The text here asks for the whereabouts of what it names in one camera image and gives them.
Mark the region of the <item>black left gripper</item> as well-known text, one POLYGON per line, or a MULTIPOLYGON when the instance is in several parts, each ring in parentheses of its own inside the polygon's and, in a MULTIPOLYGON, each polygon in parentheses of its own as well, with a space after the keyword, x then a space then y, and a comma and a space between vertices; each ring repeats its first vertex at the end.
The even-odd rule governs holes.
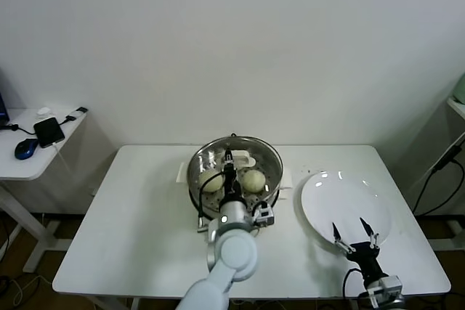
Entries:
POLYGON ((225 150, 225 165, 223 167, 223 174, 225 177, 223 189, 224 196, 222 202, 243 201, 242 189, 240 182, 236 179, 236 169, 233 164, 232 150, 227 147, 225 150))

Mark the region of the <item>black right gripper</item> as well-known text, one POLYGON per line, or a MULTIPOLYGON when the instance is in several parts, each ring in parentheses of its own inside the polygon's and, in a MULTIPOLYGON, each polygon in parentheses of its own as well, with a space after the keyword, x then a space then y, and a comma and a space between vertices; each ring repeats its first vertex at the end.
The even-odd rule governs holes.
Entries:
POLYGON ((368 241, 349 245, 341 238, 335 223, 332 223, 334 245, 346 254, 349 261, 360 267, 364 282, 375 282, 386 276, 377 261, 380 252, 379 233, 375 233, 372 226, 362 217, 360 222, 368 241))

